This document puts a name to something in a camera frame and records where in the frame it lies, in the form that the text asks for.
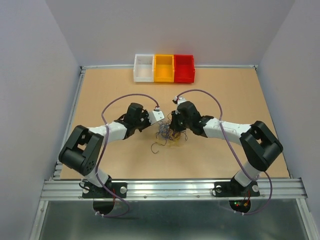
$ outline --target gray wall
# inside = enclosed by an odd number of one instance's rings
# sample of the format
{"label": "gray wall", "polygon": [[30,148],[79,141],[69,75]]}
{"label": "gray wall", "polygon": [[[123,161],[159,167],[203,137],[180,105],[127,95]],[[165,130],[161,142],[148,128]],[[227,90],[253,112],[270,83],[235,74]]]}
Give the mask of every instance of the gray wall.
{"label": "gray wall", "polygon": [[294,177],[302,177],[320,227],[320,1],[297,0],[258,66]]}
{"label": "gray wall", "polygon": [[44,0],[1,1],[0,56],[0,238],[25,240],[79,68]]}
{"label": "gray wall", "polygon": [[46,0],[81,66],[136,53],[197,64],[258,64],[294,0]]}

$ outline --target red bin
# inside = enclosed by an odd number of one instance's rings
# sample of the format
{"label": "red bin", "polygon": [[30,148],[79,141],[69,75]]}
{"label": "red bin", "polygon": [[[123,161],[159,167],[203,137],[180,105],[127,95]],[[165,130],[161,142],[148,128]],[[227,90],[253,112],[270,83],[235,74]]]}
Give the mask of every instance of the red bin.
{"label": "red bin", "polygon": [[194,83],[195,72],[195,62],[193,55],[174,55],[174,83]]}

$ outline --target wooden table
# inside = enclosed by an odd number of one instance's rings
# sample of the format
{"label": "wooden table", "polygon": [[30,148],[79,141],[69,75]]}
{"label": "wooden table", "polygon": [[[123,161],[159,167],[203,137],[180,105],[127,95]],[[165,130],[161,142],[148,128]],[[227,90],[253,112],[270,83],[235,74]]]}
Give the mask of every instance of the wooden table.
{"label": "wooden table", "polygon": [[[263,121],[275,129],[261,90],[258,77],[251,68],[196,68],[194,84],[134,83],[132,69],[88,69],[85,72],[72,129],[77,125],[97,127],[103,124],[101,111],[112,100],[125,94],[144,93],[154,97],[165,116],[176,109],[172,99],[188,89],[203,89],[213,94],[223,108],[222,119],[240,124]],[[193,102],[202,115],[219,117],[217,104],[200,92],[183,95]],[[127,111],[130,103],[142,104],[148,111],[155,103],[146,97],[132,96],[114,103],[105,113],[111,122]],[[157,141],[155,124],[136,132],[126,140],[108,144],[100,167],[114,179],[181,179],[231,178],[240,168],[226,142],[204,138],[187,131],[187,141],[151,145]],[[246,156],[241,146],[233,147],[243,163]],[[271,177],[289,177],[283,155],[268,170]],[[65,165],[61,179],[81,176]]]}

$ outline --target gray floor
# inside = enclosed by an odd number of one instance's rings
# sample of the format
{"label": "gray floor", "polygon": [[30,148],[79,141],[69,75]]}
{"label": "gray floor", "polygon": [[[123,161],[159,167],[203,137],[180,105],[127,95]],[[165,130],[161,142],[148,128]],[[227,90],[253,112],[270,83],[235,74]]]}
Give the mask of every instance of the gray floor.
{"label": "gray floor", "polygon": [[[252,201],[252,209],[265,200]],[[227,201],[132,202],[121,219],[94,215],[90,201],[50,202],[41,240],[303,240],[308,239],[295,199],[272,200],[261,213],[241,216]],[[116,203],[115,213],[123,211]]]}

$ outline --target aluminum frame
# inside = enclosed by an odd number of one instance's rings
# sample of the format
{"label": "aluminum frame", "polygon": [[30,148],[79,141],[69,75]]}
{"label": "aluminum frame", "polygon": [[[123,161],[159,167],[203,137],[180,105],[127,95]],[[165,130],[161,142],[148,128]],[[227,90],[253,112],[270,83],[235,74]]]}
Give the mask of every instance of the aluminum frame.
{"label": "aluminum frame", "polygon": [[[196,65],[197,68],[254,68],[256,65]],[[63,146],[70,133],[74,120],[74,114],[78,105],[81,87],[87,69],[128,69],[133,65],[103,65],[83,66],[79,76],[79,82],[74,96],[68,124],[63,137]],[[79,187],[79,180],[60,180],[62,163],[57,161],[55,172],[49,181],[45,181],[40,197],[40,202],[33,223],[30,240],[38,240],[41,234],[49,201],[92,201],[83,199],[83,190]],[[157,180],[113,180],[114,182],[127,182],[127,201],[168,201],[168,200],[233,200],[237,198],[212,196],[211,189],[216,181],[228,181],[228,179],[157,179]],[[319,240],[319,234],[309,212],[306,198],[306,190],[301,179],[272,178],[273,199],[296,199],[304,227],[311,240]],[[252,199],[267,199],[270,193],[268,179],[259,179],[260,197]]]}

